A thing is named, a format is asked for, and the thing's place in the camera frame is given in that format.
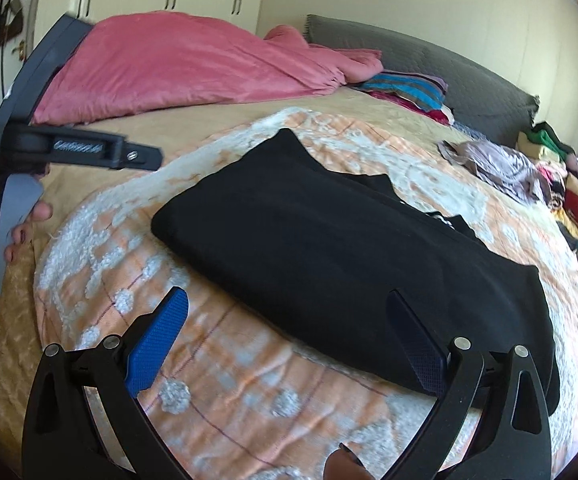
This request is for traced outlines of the right hand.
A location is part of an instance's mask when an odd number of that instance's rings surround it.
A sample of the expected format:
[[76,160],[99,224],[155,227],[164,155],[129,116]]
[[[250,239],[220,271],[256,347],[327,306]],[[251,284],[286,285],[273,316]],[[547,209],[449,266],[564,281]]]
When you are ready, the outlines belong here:
[[357,455],[345,444],[340,443],[331,453],[322,474],[324,480],[374,480]]

